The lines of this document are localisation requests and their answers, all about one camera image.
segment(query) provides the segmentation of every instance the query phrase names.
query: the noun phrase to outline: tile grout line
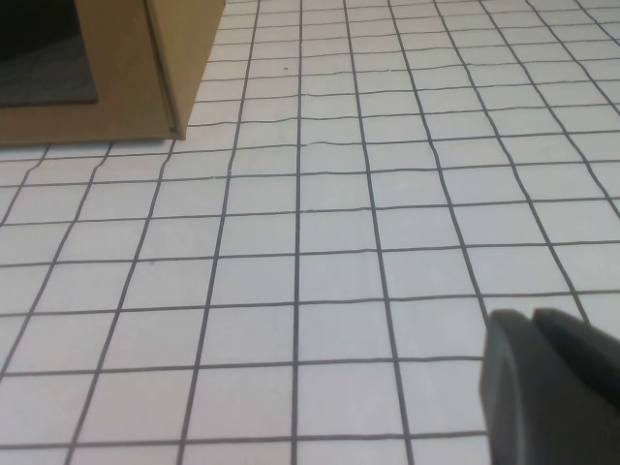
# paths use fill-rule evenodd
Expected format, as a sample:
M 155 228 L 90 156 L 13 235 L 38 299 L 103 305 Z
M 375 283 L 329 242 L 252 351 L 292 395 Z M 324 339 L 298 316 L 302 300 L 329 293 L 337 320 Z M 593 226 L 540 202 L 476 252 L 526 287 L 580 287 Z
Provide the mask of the tile grout line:
M 78 439 L 79 439 L 79 434 L 81 433 L 81 429 L 84 426 L 84 422 L 86 421 L 86 415 L 88 414 L 88 409 L 90 408 L 90 404 L 92 402 L 93 399 L 93 395 L 95 394 L 95 388 L 99 382 L 99 377 L 101 374 L 101 370 L 104 366 L 104 361 L 106 359 L 106 355 L 108 354 L 108 349 L 109 349 L 109 344 L 111 342 L 112 336 L 114 334 L 114 331 L 116 329 L 116 325 L 118 323 L 118 320 L 120 318 L 120 314 L 122 313 L 123 310 L 123 304 L 125 303 L 125 297 L 127 296 L 127 292 L 129 291 L 129 286 L 132 280 L 132 277 L 134 275 L 134 271 L 136 270 L 136 266 L 138 265 L 138 258 L 140 257 L 140 251 L 142 249 L 142 244 L 144 243 L 144 240 L 146 238 L 146 232 L 148 230 L 148 226 L 150 224 L 150 220 L 153 216 L 153 212 L 155 210 L 155 203 L 157 202 L 157 197 L 159 195 L 159 191 L 161 188 L 161 180 L 164 177 L 164 171 L 166 170 L 166 165 L 168 163 L 168 161 L 171 158 L 172 155 L 172 151 L 174 150 L 174 144 L 175 144 L 175 140 L 171 143 L 170 145 L 170 150 L 168 152 L 168 156 L 166 157 L 166 159 L 164 160 L 164 162 L 162 163 L 161 167 L 160 167 L 160 172 L 159 172 L 159 178 L 157 181 L 157 184 L 155 186 L 155 189 L 153 190 L 153 196 L 151 199 L 151 204 L 149 207 L 149 211 L 147 214 L 146 219 L 144 220 L 144 225 L 142 227 L 142 232 L 140 234 L 140 238 L 139 238 L 139 242 L 136 248 L 136 252 L 134 254 L 134 259 L 132 260 L 132 263 L 130 265 L 129 271 L 127 273 L 127 276 L 125 278 L 125 283 L 123 285 L 123 290 L 121 292 L 121 295 L 118 299 L 118 304 L 116 306 L 116 309 L 113 312 L 113 317 L 112 317 L 112 321 L 110 323 L 109 329 L 108 329 L 108 335 L 106 336 L 106 341 L 104 343 L 104 347 L 102 348 L 101 354 L 99 356 L 99 360 L 97 361 L 97 368 L 95 370 L 95 373 L 93 375 L 93 379 L 90 383 L 90 386 L 88 388 L 88 391 L 86 393 L 86 399 L 84 400 L 84 405 L 82 407 L 82 410 L 79 414 L 79 418 L 77 420 L 77 424 L 76 424 L 76 429 L 74 431 L 74 434 L 72 436 L 72 440 L 71 440 L 71 444 L 69 446 L 69 449 L 67 450 L 67 456 L 65 458 L 65 465 L 70 465 L 71 461 L 73 460 L 73 456 L 74 456 L 74 452 L 76 449 L 76 444 L 78 443 Z
M 590 79 L 590 82 L 592 83 L 592 85 L 594 85 L 597 89 L 597 91 L 601 94 L 601 96 L 607 101 L 607 103 L 609 104 L 609 106 L 613 109 L 613 111 L 615 111 L 615 113 L 620 117 L 620 110 L 618 109 L 617 106 L 615 106 L 612 102 L 611 99 L 607 96 L 607 94 L 605 92 L 603 92 L 602 88 L 597 84 L 597 82 L 592 78 L 592 76 L 590 75 L 590 73 L 588 72 L 588 70 L 585 68 L 585 66 L 583 66 L 581 64 L 581 62 L 579 60 L 577 60 L 574 55 L 571 53 L 571 51 L 569 50 L 569 48 L 566 46 L 566 44 L 560 40 L 560 38 L 558 37 L 558 35 L 555 33 L 555 31 L 546 23 L 546 21 L 543 19 L 543 17 L 541 16 L 541 14 L 536 10 L 536 8 L 534 8 L 532 6 L 532 4 L 530 3 L 530 0 L 525 0 L 525 3 L 532 9 L 532 11 L 536 14 L 536 16 L 538 17 L 539 21 L 542 22 L 542 24 L 546 27 L 546 29 L 551 33 L 551 35 L 554 37 L 554 39 L 557 41 L 558 44 L 560 44 L 562 46 L 562 48 L 564 49 L 564 51 L 571 57 L 572 61 L 575 63 L 575 65 L 577 65 L 581 71 L 583 72 L 584 75 L 588 76 L 588 79 Z M 537 85 L 532 81 L 532 85 L 534 86 L 534 89 L 537 91 L 537 93 L 542 97 L 541 92 L 539 91 Z M 566 127 L 561 123 L 560 119 L 555 117 L 555 113 L 551 110 L 551 106 L 547 103 L 547 100 L 542 99 L 545 107 L 547 108 L 547 110 L 549 110 L 549 112 L 551 113 L 551 115 L 554 116 L 554 119 L 557 121 L 557 123 L 560 125 L 560 128 L 562 128 L 563 132 L 566 133 Z M 590 161 L 588 160 L 588 158 L 585 156 L 585 154 L 581 151 L 581 149 L 578 147 L 578 145 L 576 144 L 576 142 L 573 140 L 573 138 L 571 138 L 568 134 L 565 134 L 566 139 L 568 140 L 569 144 L 574 148 L 574 150 L 577 152 L 577 154 L 579 155 L 579 157 L 581 158 L 581 160 L 583 160 L 583 163 L 585 164 L 585 168 L 588 170 L 588 172 L 590 173 L 590 177 L 592 177 L 592 180 L 595 182 L 595 184 L 599 187 L 599 189 L 603 192 L 603 195 L 605 197 L 605 199 L 607 200 L 607 203 L 609 204 L 609 206 L 611 207 L 611 209 L 613 210 L 613 212 L 615 213 L 616 217 L 618 218 L 618 220 L 620 220 L 620 211 L 618 210 L 618 207 L 615 205 L 615 203 L 611 200 L 611 197 L 609 196 L 609 192 L 607 191 L 607 189 L 605 188 L 605 186 L 603 185 L 603 183 L 599 180 L 599 178 L 596 176 L 596 174 L 594 173 L 594 170 L 592 169 L 592 166 L 590 165 Z
M 403 55 L 403 60 L 405 61 L 405 65 L 407 67 L 407 69 L 409 70 L 409 81 L 411 83 L 412 89 L 414 91 L 414 96 L 416 98 L 416 104 L 418 105 L 418 110 L 419 110 L 419 114 L 420 114 L 420 119 L 422 122 L 422 125 L 424 127 L 424 132 L 426 133 L 426 138 L 428 139 L 428 144 L 430 145 L 430 148 L 433 152 L 433 156 L 435 158 L 435 165 L 437 166 L 437 173 L 439 176 L 439 180 L 441 182 L 442 185 L 442 190 L 444 192 L 444 196 L 446 198 L 446 202 L 448 204 L 448 209 L 449 209 L 449 215 L 452 221 L 452 225 L 454 226 L 454 231 L 456 232 L 456 235 L 458 237 L 458 243 L 459 243 L 459 249 L 461 251 L 461 254 L 463 256 L 463 262 L 465 263 L 465 266 L 467 267 L 467 272 L 469 274 L 469 278 L 472 284 L 472 287 L 474 289 L 474 292 L 477 296 L 478 299 L 478 303 L 480 306 L 480 312 L 482 315 L 482 319 L 484 320 L 484 324 L 486 325 L 487 320 L 488 320 L 488 314 L 486 311 L 486 304 L 484 303 L 484 299 L 482 298 L 482 293 L 481 293 L 481 289 L 480 286 L 478 284 L 478 279 L 476 278 L 476 273 L 474 272 L 474 268 L 472 266 L 472 261 L 469 257 L 469 252 L 467 251 L 467 248 L 465 247 L 465 240 L 463 238 L 463 232 L 460 229 L 460 226 L 458 224 L 458 220 L 456 218 L 456 213 L 454 212 L 454 205 L 452 203 L 452 199 L 450 196 L 450 192 L 448 190 L 448 186 L 446 184 L 446 180 L 444 177 L 444 173 L 443 173 L 443 169 L 442 169 L 442 164 L 441 164 L 441 159 L 439 157 L 439 153 L 437 152 L 437 147 L 435 146 L 435 141 L 432 138 L 432 134 L 430 132 L 430 127 L 428 126 L 428 121 L 426 120 L 426 116 L 424 114 L 424 109 L 423 109 L 423 105 L 422 105 L 422 101 L 421 98 L 419 97 L 419 92 L 418 92 L 418 88 L 416 87 L 416 80 L 414 79 L 414 74 L 413 74 L 413 70 L 411 69 L 411 66 L 409 65 L 409 57 L 407 56 L 407 53 L 405 52 L 405 47 L 403 45 L 402 42 L 402 37 L 400 35 L 400 31 L 398 29 L 398 23 L 396 21 L 396 17 L 394 16 L 394 11 L 392 9 L 391 3 L 389 0 L 387 0 L 387 7 L 389 9 L 390 15 L 391 15 L 391 19 L 392 19 L 392 24 L 394 27 L 394 31 L 396 32 L 396 38 L 398 40 L 398 44 L 400 44 L 400 49 L 401 49 L 401 53 Z
M 205 299 L 205 303 L 203 307 L 201 332 L 200 332 L 198 347 L 196 350 L 196 361 L 195 361 L 194 370 L 192 373 L 192 380 L 191 380 L 188 398 L 187 398 L 187 406 L 186 406 L 185 415 L 183 419 L 183 426 L 181 430 L 180 445 L 179 445 L 178 454 L 176 457 L 177 465 L 182 465 L 183 463 L 183 457 L 185 454 L 185 446 L 187 444 L 187 436 L 189 434 L 192 409 L 194 406 L 194 399 L 196 396 L 196 388 L 198 384 L 198 377 L 200 374 L 200 363 L 202 359 L 202 350 L 204 347 L 204 340 L 206 337 L 206 328 L 208 325 L 209 311 L 211 309 L 211 300 L 213 298 L 213 289 L 215 287 L 215 276 L 217 274 L 217 265 L 218 265 L 218 260 L 219 260 L 220 248 L 222 245 L 222 237 L 224 233 L 226 213 L 228 209 L 229 194 L 230 194 L 231 182 L 232 182 L 231 175 L 233 172 L 234 156 L 236 155 L 237 144 L 239 141 L 239 133 L 241 130 L 241 120 L 243 118 L 243 104 L 245 102 L 245 95 L 246 95 L 247 87 L 248 87 L 248 77 L 250 76 L 250 68 L 252 65 L 252 52 L 254 48 L 254 39 L 256 37 L 256 30 L 257 30 L 257 25 L 259 22 L 260 13 L 261 13 L 261 0 L 258 0 L 257 9 L 256 9 L 256 17 L 254 19 L 254 29 L 252 31 L 252 42 L 250 44 L 248 61 L 247 61 L 247 66 L 246 66 L 246 71 L 245 71 L 245 80 L 243 82 L 243 91 L 241 93 L 241 101 L 239 102 L 239 113 L 238 113 L 237 125 L 235 128 L 234 139 L 232 142 L 231 158 L 228 164 L 228 175 L 226 178 L 226 186 L 224 188 L 224 198 L 222 200 L 222 214 L 220 218 L 220 225 L 219 225 L 218 232 L 217 232 L 217 239 L 215 242 L 215 250 L 213 252 L 213 262 L 211 265 L 211 273 L 209 275 L 209 283 L 208 283 L 208 289 L 206 293 L 206 299 Z
M 514 52 L 512 47 L 509 45 L 508 40 L 506 39 L 504 34 L 501 32 L 501 29 L 497 26 L 497 23 L 493 19 L 492 15 L 487 11 L 487 9 L 483 5 L 482 1 L 479 1 L 479 3 L 480 3 L 480 6 L 486 11 L 487 16 L 489 17 L 489 19 L 491 20 L 491 22 L 493 23 L 493 25 L 495 27 L 495 30 L 502 37 L 502 40 L 504 41 L 504 43 L 507 45 L 507 47 L 511 51 L 511 54 L 514 57 L 514 59 L 516 60 L 517 64 L 523 69 L 524 73 L 526 74 L 526 76 L 528 77 L 528 79 L 530 80 L 530 82 L 532 83 L 534 88 L 538 91 L 538 93 L 539 93 L 540 97 L 542 98 L 542 100 L 546 103 L 546 100 L 543 98 L 543 95 L 540 93 L 540 90 L 538 89 L 538 87 L 536 87 L 536 84 L 534 84 L 534 82 L 533 82 L 529 72 L 527 71 L 526 67 L 522 64 L 522 62 L 519 61 L 518 56 L 516 55 L 516 53 Z M 445 23 L 442 15 L 441 15 L 441 12 L 439 11 L 439 7 L 437 6 L 436 3 L 435 3 L 435 9 L 437 10 L 437 14 L 439 15 L 440 19 L 442 20 L 442 23 L 444 24 L 444 27 L 446 27 L 446 23 Z M 534 207 L 534 203 L 532 202 L 532 198 L 531 198 L 530 194 L 528 193 L 527 189 L 525 188 L 525 186 L 523 185 L 523 182 L 521 181 L 521 177 L 520 177 L 520 175 L 518 173 L 516 165 L 514 164 L 514 160 L 512 158 L 512 155 L 510 154 L 509 150 L 504 145 L 502 137 L 499 134 L 497 126 L 495 125 L 495 122 L 493 121 L 493 118 L 491 118 L 491 116 L 489 115 L 488 110 L 486 109 L 486 105 L 485 105 L 485 103 L 483 101 L 483 98 L 482 98 L 478 88 L 476 87 L 476 85 L 474 83 L 474 79 L 472 78 L 472 75 L 471 75 L 471 72 L 469 70 L 469 67 L 465 64 L 465 61 L 463 60 L 463 57 L 462 57 L 462 55 L 460 54 L 460 52 L 458 50 L 458 47 L 456 47 L 456 44 L 453 41 L 453 37 L 452 37 L 450 31 L 448 32 L 448 35 L 449 35 L 450 41 L 454 45 L 454 52 L 457 54 L 459 60 L 461 61 L 462 66 L 465 69 L 465 73 L 467 74 L 468 80 L 470 80 L 470 82 L 472 83 L 472 87 L 474 89 L 474 92 L 476 92 L 476 95 L 478 97 L 480 105 L 482 106 L 482 110 L 484 111 L 484 115 L 486 116 L 486 119 L 488 120 L 489 124 L 491 125 L 491 128 L 493 129 L 493 133 L 495 135 L 495 138 L 498 141 L 498 143 L 500 144 L 500 146 L 502 147 L 502 150 L 504 151 L 507 159 L 509 160 L 509 162 L 511 164 L 511 169 L 512 169 L 512 174 L 514 175 L 514 179 L 517 182 L 517 184 L 519 185 L 519 188 L 521 189 L 521 192 L 523 193 L 523 196 L 525 197 L 525 199 L 526 199 L 526 201 L 528 203 L 528 206 L 530 207 L 530 211 L 532 212 L 534 220 L 536 221 L 536 223 L 537 223 L 537 225 L 539 227 L 539 230 L 541 231 L 542 237 L 544 238 L 544 241 L 547 244 L 547 248 L 548 248 L 551 256 L 553 257 L 553 261 L 555 261 L 555 263 L 556 263 L 560 273 L 564 277 L 564 280 L 565 280 L 565 282 L 566 282 L 566 284 L 568 286 L 568 289 L 570 290 L 571 295 L 573 296 L 573 300 L 574 300 L 574 302 L 575 302 L 575 304 L 577 306 L 577 309 L 579 310 L 579 314 L 581 315 L 581 318 L 583 318 L 583 321 L 586 324 L 589 324 L 588 316 L 586 315 L 585 310 L 583 309 L 583 305 L 581 304 L 581 300 L 579 299 L 579 295 L 578 295 L 578 293 L 577 293 L 577 291 L 576 291 L 576 289 L 574 287 L 573 281 L 571 280 L 571 277 L 569 276 L 568 272 L 566 271 L 566 269 L 562 265 L 562 262 L 560 261 L 560 258 L 557 255 L 557 252 L 556 252 L 555 248 L 553 247 L 553 245 L 551 243 L 551 240 L 549 239 L 549 236 L 548 236 L 548 234 L 547 234 L 547 232 L 546 232 L 546 230 L 544 228 L 543 221 L 541 220 L 541 218 L 540 218 L 540 216 L 538 214 L 538 211 Z
M 353 72 L 353 83 L 354 83 L 354 90 L 356 93 L 356 107 L 357 107 L 357 117 L 358 117 L 358 122 L 359 122 L 359 136 L 361 139 L 361 148 L 364 153 L 364 163 L 366 166 L 366 184 L 368 186 L 370 213 L 372 215 L 373 232 L 375 235 L 375 244 L 377 248 L 377 262 L 379 266 L 379 274 L 381 277 L 381 287 L 382 287 L 382 292 L 383 292 L 386 323 L 387 323 L 387 335 L 389 337 L 389 345 L 391 349 L 391 361 L 392 361 L 392 367 L 394 370 L 394 378 L 395 378 L 394 381 L 396 384 L 396 394 L 398 397 L 398 405 L 400 409 L 400 419 L 401 419 L 401 426 L 402 426 L 403 434 L 405 435 L 405 437 L 409 437 L 410 436 L 409 418 L 408 418 L 408 412 L 407 412 L 407 404 L 405 400 L 403 379 L 402 379 L 402 374 L 400 370 L 400 363 L 398 362 L 398 347 L 396 345 L 394 323 L 393 323 L 392 315 L 391 315 L 391 304 L 389 300 L 388 279 L 386 277 L 386 267 L 384 263 L 384 255 L 383 255 L 382 246 L 381 246 L 381 234 L 379 231 L 379 221 L 377 218 L 377 209 L 375 207 L 376 206 L 375 196 L 374 196 L 373 185 L 372 185 L 372 174 L 370 171 L 370 159 L 368 157 L 368 150 L 366 147 L 366 136 L 364 133 L 364 125 L 363 125 L 363 118 L 362 118 L 362 112 L 361 112 L 361 102 L 359 100 L 359 88 L 357 85 L 356 61 L 355 61 L 355 56 L 353 52 L 351 28 L 349 25 L 347 0 L 342 0 L 342 8 L 344 11 L 345 22 L 346 22 L 346 27 L 347 27 L 349 53 L 351 56 L 351 69 Z M 414 451 L 413 451 L 413 446 L 411 444 L 411 441 L 405 441 L 405 451 L 407 452 L 407 463 L 409 465 L 415 465 Z
M 294 209 L 294 305 L 293 305 L 293 373 L 291 402 L 291 465 L 297 465 L 297 435 L 299 428 L 299 287 L 301 244 L 301 115 L 303 78 L 303 0 L 299 0 L 299 37 L 297 44 L 297 147 L 295 154 Z
M 102 157 L 101 162 L 91 172 L 91 175 L 90 175 L 90 182 L 91 183 L 92 183 L 93 179 L 95 178 L 95 174 L 97 174 L 97 169 L 108 158 L 108 154 L 111 151 L 111 147 L 112 147 L 112 144 L 110 143 L 109 146 L 108 146 L 108 151 L 106 152 L 106 155 L 104 155 Z M 49 151 L 49 148 L 50 148 L 50 145 L 47 147 L 47 150 L 44 153 L 44 156 L 41 158 L 41 162 L 44 160 L 47 152 Z M 35 167 L 33 167 L 31 170 L 33 170 L 34 168 L 40 166 L 41 162 L 39 164 L 37 164 Z M 23 181 L 22 181 L 22 185 L 25 184 L 25 182 L 28 179 L 28 175 L 30 174 L 31 170 L 29 170 L 24 175 Z M 19 332 L 17 333 L 17 336 L 15 337 L 15 341 L 14 341 L 13 345 L 9 349 L 9 352 L 7 353 L 7 355 L 6 355 L 5 359 L 4 359 L 4 362 L 2 364 L 2 368 L 0 369 L 0 383 L 4 379 L 4 375 L 7 372 L 7 370 L 9 369 L 9 365 L 11 364 L 11 360 L 13 360 L 13 356 L 15 355 L 15 352 L 17 350 L 17 346 L 21 342 L 21 338 L 23 337 L 23 334 L 26 331 L 26 328 L 28 327 L 28 324 L 30 323 L 32 315 L 35 312 L 35 309 L 37 308 L 37 305 L 39 304 L 39 301 L 41 300 L 41 297 L 42 297 L 42 295 L 43 295 L 43 293 L 44 293 L 44 291 L 46 289 L 47 283 L 49 282 L 49 278 L 51 276 L 51 273 L 53 272 L 53 270 L 54 270 L 54 268 L 56 266 L 56 263 L 58 262 L 58 258 L 60 257 L 60 253 L 62 252 L 62 249 L 63 249 L 65 243 L 67 242 L 67 238 L 69 237 L 69 234 L 71 233 L 71 230 L 73 229 L 73 227 L 76 225 L 76 222 L 78 221 L 79 214 L 81 213 L 81 210 L 84 207 L 84 204 L 86 202 L 86 198 L 88 197 L 88 193 L 90 192 L 90 188 L 91 188 L 91 184 L 89 183 L 89 184 L 86 185 L 86 187 L 84 189 L 84 192 L 82 194 L 81 200 L 79 201 L 79 205 L 77 206 L 77 211 L 76 211 L 76 214 L 74 215 L 74 219 L 69 224 L 67 229 L 65 230 L 65 232 L 64 232 L 64 234 L 62 236 L 62 239 L 60 240 L 60 243 L 56 247 L 56 252 L 54 253 L 54 256 L 52 258 L 51 263 L 47 267 L 47 272 L 46 272 L 46 275 L 44 277 L 44 280 L 43 280 L 41 286 L 39 287 L 39 290 L 37 291 L 37 294 L 35 295 L 34 300 L 32 301 L 32 303 L 30 305 L 30 309 L 28 310 L 28 313 L 26 314 L 26 317 L 24 318 L 24 321 L 22 322 L 22 324 L 21 324 L 21 326 L 19 328 Z M 15 196 L 13 198 L 13 202 L 16 200 L 19 192 L 20 191 L 18 190 L 15 193 Z
M 38 160 L 37 163 L 34 166 L 30 167 L 26 171 L 24 176 L 21 178 L 21 182 L 17 186 L 17 190 L 15 191 L 13 198 L 11 199 L 11 202 L 9 203 L 9 206 L 7 206 L 7 211 L 5 211 L 4 216 L 2 217 L 2 220 L 0 220 L 0 228 L 2 228 L 7 223 L 7 220 L 9 219 L 9 215 L 11 215 L 11 211 L 13 211 L 13 207 L 17 202 L 17 197 L 19 197 L 19 194 L 21 193 L 24 186 L 26 185 L 26 182 L 28 182 L 28 176 L 33 170 L 38 168 L 43 163 L 50 148 L 51 148 L 51 144 L 46 147 L 46 150 L 43 152 L 43 155 L 37 159 Z

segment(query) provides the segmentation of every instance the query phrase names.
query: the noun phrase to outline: white square tile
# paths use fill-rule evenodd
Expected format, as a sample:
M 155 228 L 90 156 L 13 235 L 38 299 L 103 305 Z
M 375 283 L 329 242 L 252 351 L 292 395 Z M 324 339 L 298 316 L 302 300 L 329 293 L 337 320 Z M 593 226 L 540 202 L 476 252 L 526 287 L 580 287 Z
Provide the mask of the white square tile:
M 174 153 L 166 163 L 164 179 L 226 176 L 229 170 L 231 155 L 232 152 L 229 150 L 222 152 Z M 162 188 L 168 186 L 168 184 L 168 182 L 165 182 Z
M 237 146 L 239 148 L 248 148 L 266 145 L 295 145 L 296 143 L 297 122 L 290 120 L 242 123 Z
M 606 201 L 537 203 L 553 242 L 620 240 L 620 219 Z
M 479 395 L 481 363 L 401 363 L 412 434 L 484 430 Z
M 482 111 L 426 115 L 431 137 L 452 139 L 492 136 L 493 128 Z
M 60 260 L 130 260 L 136 254 L 143 221 L 76 223 Z
M 47 266 L 0 268 L 0 313 L 26 313 L 46 277 Z
M 227 213 L 295 211 L 294 176 L 236 177 L 231 180 Z
M 525 203 L 454 209 L 463 240 L 474 244 L 542 244 L 544 237 Z
M 114 309 L 129 268 L 129 263 L 57 264 L 37 304 L 37 312 Z
M 190 370 L 100 375 L 79 438 L 85 442 L 177 438 L 191 379 Z
M 311 144 L 301 147 L 300 171 L 351 172 L 365 171 L 361 145 Z
M 231 150 L 235 132 L 236 124 L 231 123 L 217 126 L 190 126 L 187 128 L 186 139 L 178 140 L 174 145 L 174 151 Z
M 154 259 L 212 256 L 219 227 L 219 218 L 151 220 L 139 257 Z
M 447 170 L 444 179 L 455 204 L 525 200 L 508 167 Z
M 299 434 L 402 434 L 390 363 L 299 367 Z
M 383 302 L 299 308 L 299 359 L 380 357 L 391 357 Z
M 366 117 L 363 119 L 363 125 L 368 142 L 427 139 L 422 119 L 418 115 Z
M 107 465 L 109 463 L 170 465 L 176 459 L 176 449 L 175 446 L 77 448 L 71 463 L 74 465 Z
M 569 289 L 547 247 L 470 249 L 469 256 L 483 294 L 555 293 Z
M 370 206 L 365 174 L 313 174 L 301 177 L 301 209 L 333 210 Z
M 459 243 L 450 211 L 445 207 L 381 210 L 377 220 L 384 250 Z
M 424 112 L 464 111 L 482 109 L 474 89 L 422 90 L 419 93 Z
M 25 317 L 3 317 L 0 319 L 0 363 L 4 365 L 11 351 Z
M 292 359 L 293 307 L 209 310 L 202 364 Z
M 581 161 L 564 136 L 504 138 L 502 142 L 516 164 Z
M 421 439 L 413 441 L 414 459 L 418 465 L 490 465 L 486 437 Z
M 237 149 L 232 174 L 293 174 L 296 161 L 295 147 Z
M 308 441 L 297 446 L 299 465 L 405 465 L 407 452 L 402 441 Z
M 386 114 L 418 114 L 414 92 L 384 92 L 359 96 L 362 116 Z
M 487 109 L 509 109 L 512 107 L 544 108 L 543 99 L 532 85 L 511 87 L 483 87 L 478 89 Z
M 299 260 L 300 300 L 383 297 L 377 254 L 309 255 Z
M 188 445 L 183 457 L 186 465 L 203 465 L 204 462 L 246 465 L 253 461 L 269 465 L 289 465 L 291 446 L 288 443 Z
M 193 365 L 202 309 L 121 313 L 104 368 Z
M 500 136 L 562 132 L 546 108 L 495 109 L 489 114 Z
M 229 216 L 224 222 L 220 256 L 292 254 L 295 251 L 295 216 Z
M 530 83 L 519 65 L 472 66 L 469 72 L 476 86 Z
M 358 80 L 361 90 L 362 79 Z M 338 93 L 354 93 L 353 74 L 343 73 L 332 76 L 304 76 L 301 78 L 301 93 L 308 95 L 324 95 Z
M 355 95 L 330 95 L 328 97 L 304 95 L 301 97 L 302 118 L 325 119 L 342 118 L 345 116 L 357 118 Z
M 109 155 L 168 153 L 171 149 L 171 145 L 171 140 L 122 140 L 114 143 Z
M 618 244 L 562 246 L 555 250 L 578 291 L 618 287 Z
M 435 142 L 435 148 L 442 168 L 509 163 L 496 139 L 440 140 Z
M 90 188 L 80 220 L 145 218 L 153 201 L 155 182 L 97 184 Z
M 370 211 L 301 213 L 301 252 L 375 249 Z
M 293 257 L 220 260 L 211 303 L 218 305 L 293 301 L 294 275 Z
M 71 158 L 65 160 L 44 160 L 28 174 L 29 185 L 66 182 L 88 182 L 100 158 Z
M 603 197 L 603 191 L 582 165 L 519 167 L 518 173 L 534 201 Z
M 557 308 L 581 320 L 579 309 L 572 295 L 553 295 L 551 297 L 485 297 L 484 304 L 489 314 L 495 310 L 513 309 L 526 318 L 532 318 L 537 308 Z
M 360 93 L 386 90 L 412 90 L 409 73 L 406 71 L 360 73 L 356 77 L 357 87 Z
M 219 215 L 225 186 L 224 179 L 164 182 L 153 216 Z
M 620 196 L 620 182 L 618 182 L 618 173 L 620 172 L 620 164 L 600 163 L 593 165 L 595 175 L 603 184 L 603 187 L 613 197 Z
M 378 207 L 447 203 L 439 175 L 435 171 L 373 173 L 372 188 Z
M 620 129 L 620 116 L 611 106 L 554 108 L 553 111 L 569 132 Z
M 2 380 L 0 444 L 70 442 L 90 380 L 89 375 Z
M 283 119 L 295 119 L 297 118 L 297 105 L 297 96 L 286 99 L 246 99 L 243 104 L 242 120 L 243 122 L 276 122 Z
M 311 143 L 361 143 L 359 121 L 355 117 L 327 120 L 304 119 L 301 121 L 301 144 Z
M 28 170 L 35 167 L 36 161 L 27 162 L 2 162 L 2 170 L 0 171 L 0 186 L 16 186 L 21 184 L 24 175 Z
M 110 157 L 97 168 L 95 181 L 156 181 L 167 155 Z
M 290 367 L 202 370 L 188 436 L 288 436 L 292 383 Z
M 239 80 L 211 80 L 201 82 L 196 96 L 197 101 L 241 100 L 243 94 L 243 79 Z
M 8 371 L 94 370 L 111 321 L 111 314 L 33 318 Z
M 85 189 L 85 186 L 24 187 L 17 196 L 7 223 L 71 221 L 78 213 Z M 6 205 L 9 205 L 13 198 L 9 195 L 9 189 L 1 189 L 0 192 L 6 195 Z
M 140 262 L 123 307 L 204 305 L 211 267 L 211 260 Z
M 64 449 L 6 449 L 0 451 L 0 463 L 12 465 L 60 465 L 64 463 Z
M 475 298 L 393 302 L 399 357 L 481 357 L 486 327 Z
M 67 225 L 25 225 L 0 228 L 0 264 L 51 262 Z
M 106 155 L 106 152 L 108 152 L 109 147 L 110 144 L 108 142 L 55 143 L 47 151 L 46 159 L 60 157 L 103 157 Z
M 579 299 L 593 326 L 620 338 L 620 294 L 580 295 Z
M 395 53 L 373 53 L 368 55 L 357 54 L 355 55 L 355 61 L 357 73 L 407 70 L 403 54 L 400 51 Z
M 606 104 L 605 97 L 592 82 L 569 82 L 538 86 L 552 106 Z
M 389 296 L 472 294 L 472 280 L 460 250 L 385 252 Z

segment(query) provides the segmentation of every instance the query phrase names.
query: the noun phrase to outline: white floor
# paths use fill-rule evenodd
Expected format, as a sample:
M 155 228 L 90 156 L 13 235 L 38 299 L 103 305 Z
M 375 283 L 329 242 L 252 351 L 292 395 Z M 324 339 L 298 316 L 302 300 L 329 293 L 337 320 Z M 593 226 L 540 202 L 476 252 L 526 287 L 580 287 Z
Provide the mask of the white floor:
M 229 2 L 187 140 L 2 150 L 0 464 L 487 465 L 493 309 L 620 336 L 619 38 Z

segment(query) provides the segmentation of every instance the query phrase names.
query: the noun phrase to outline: black object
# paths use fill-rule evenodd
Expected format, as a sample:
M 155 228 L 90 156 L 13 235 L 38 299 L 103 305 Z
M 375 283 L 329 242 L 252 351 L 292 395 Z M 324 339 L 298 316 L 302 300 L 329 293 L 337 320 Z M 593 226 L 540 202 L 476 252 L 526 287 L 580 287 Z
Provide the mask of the black object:
M 620 342 L 579 320 L 494 312 L 480 396 L 494 465 L 620 464 Z

